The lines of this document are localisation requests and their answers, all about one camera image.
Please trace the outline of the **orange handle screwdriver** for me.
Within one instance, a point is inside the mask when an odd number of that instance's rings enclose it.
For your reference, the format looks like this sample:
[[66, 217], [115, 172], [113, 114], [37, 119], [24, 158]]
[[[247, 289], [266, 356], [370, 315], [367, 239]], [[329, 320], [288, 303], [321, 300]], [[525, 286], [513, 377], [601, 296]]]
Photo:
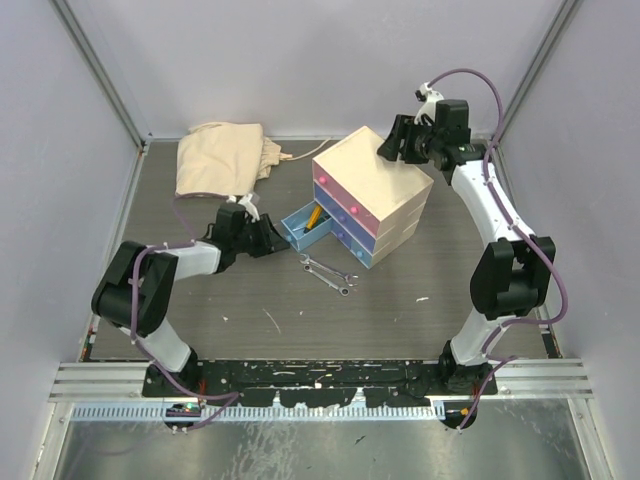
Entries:
[[322, 213], [323, 213], [322, 207], [319, 204], [316, 204], [303, 229], [304, 233], [308, 233], [314, 228], [319, 218], [321, 217]]

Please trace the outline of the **silver ratchet wrench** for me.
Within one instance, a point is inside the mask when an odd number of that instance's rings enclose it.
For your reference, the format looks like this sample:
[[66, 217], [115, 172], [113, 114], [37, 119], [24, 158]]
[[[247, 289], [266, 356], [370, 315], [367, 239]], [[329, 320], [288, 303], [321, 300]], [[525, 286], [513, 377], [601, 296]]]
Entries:
[[336, 283], [332, 282], [331, 280], [327, 279], [326, 277], [324, 277], [320, 273], [318, 273], [315, 270], [313, 270], [310, 265], [305, 265], [303, 267], [303, 269], [304, 269], [305, 272], [310, 273], [311, 275], [313, 275], [315, 278], [317, 278], [320, 281], [322, 281], [324, 284], [326, 284], [330, 288], [332, 288], [332, 289], [336, 290], [337, 292], [339, 292], [342, 296], [348, 296], [349, 295], [350, 291], [349, 291], [349, 289], [347, 287], [338, 286]]

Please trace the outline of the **pastel mini drawer chest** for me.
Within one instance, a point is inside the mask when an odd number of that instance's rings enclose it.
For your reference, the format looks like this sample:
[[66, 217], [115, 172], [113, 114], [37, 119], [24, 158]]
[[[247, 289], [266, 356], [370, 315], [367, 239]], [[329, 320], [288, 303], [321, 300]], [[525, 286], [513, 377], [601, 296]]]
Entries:
[[[370, 269], [415, 233], [433, 179], [414, 165], [384, 160], [377, 154], [382, 143], [363, 126], [314, 156], [313, 200], [282, 220], [296, 251], [332, 234]], [[304, 233], [316, 204], [323, 213]]]

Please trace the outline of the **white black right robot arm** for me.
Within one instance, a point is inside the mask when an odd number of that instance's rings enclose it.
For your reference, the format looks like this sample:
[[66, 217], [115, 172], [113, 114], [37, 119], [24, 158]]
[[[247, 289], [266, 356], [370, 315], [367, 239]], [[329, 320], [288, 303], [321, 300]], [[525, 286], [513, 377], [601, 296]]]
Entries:
[[467, 207], [484, 244], [470, 280], [472, 310], [438, 359], [449, 393], [473, 393], [488, 377], [495, 344], [517, 320], [540, 306], [549, 287], [556, 248], [521, 223], [489, 159], [471, 140], [469, 105], [437, 92], [420, 93], [414, 116], [399, 114], [379, 156], [418, 165], [432, 162]]

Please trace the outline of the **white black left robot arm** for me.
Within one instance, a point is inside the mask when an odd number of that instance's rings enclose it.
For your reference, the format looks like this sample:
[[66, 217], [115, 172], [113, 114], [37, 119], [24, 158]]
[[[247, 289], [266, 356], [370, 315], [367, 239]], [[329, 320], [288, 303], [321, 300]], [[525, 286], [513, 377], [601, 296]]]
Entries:
[[91, 299], [94, 315], [129, 336], [178, 396], [205, 396], [198, 355], [168, 319], [174, 284], [220, 274], [239, 255], [260, 258], [290, 247], [268, 214], [245, 206], [218, 209], [205, 234], [175, 246], [125, 241], [118, 247]]

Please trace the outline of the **silver combination wrench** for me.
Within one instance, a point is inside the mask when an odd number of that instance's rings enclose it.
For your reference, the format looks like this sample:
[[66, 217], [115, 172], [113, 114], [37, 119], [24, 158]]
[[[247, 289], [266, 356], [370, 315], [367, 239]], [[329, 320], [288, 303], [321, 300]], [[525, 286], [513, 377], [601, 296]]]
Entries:
[[312, 259], [309, 255], [307, 254], [301, 254], [300, 255], [300, 262], [303, 265], [308, 265], [311, 269], [314, 270], [321, 270], [325, 273], [329, 273], [331, 275], [334, 275], [338, 278], [340, 278], [341, 280], [343, 280], [348, 286], [353, 287], [357, 285], [357, 280], [358, 280], [358, 276], [355, 274], [348, 274], [348, 273], [343, 273], [337, 269], [334, 269], [333, 267], [329, 267], [325, 264], [322, 264], [314, 259]]

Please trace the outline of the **beige folded cloth bag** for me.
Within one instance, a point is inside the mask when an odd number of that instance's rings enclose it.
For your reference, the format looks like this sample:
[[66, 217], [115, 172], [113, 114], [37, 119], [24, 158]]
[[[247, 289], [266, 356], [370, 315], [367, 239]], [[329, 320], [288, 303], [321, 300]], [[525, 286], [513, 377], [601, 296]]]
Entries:
[[282, 162], [307, 158], [283, 151], [259, 123], [208, 122], [189, 129], [177, 149], [175, 195], [243, 196]]

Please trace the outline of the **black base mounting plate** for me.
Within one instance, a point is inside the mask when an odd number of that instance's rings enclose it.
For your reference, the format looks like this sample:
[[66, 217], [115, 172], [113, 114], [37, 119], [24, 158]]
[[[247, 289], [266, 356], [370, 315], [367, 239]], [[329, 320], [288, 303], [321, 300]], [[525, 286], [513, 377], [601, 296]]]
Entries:
[[458, 367], [452, 376], [423, 360], [215, 360], [199, 361], [178, 381], [200, 395], [239, 394], [248, 407], [345, 407], [358, 393], [365, 406], [428, 406], [432, 396], [474, 396], [498, 393], [496, 381], [482, 383], [488, 364]]

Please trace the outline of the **aluminium frame rail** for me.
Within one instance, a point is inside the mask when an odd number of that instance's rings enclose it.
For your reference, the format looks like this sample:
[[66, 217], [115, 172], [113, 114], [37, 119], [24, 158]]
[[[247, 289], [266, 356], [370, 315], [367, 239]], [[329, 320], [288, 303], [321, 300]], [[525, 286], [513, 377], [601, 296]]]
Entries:
[[147, 362], [62, 363], [49, 394], [52, 402], [139, 399]]

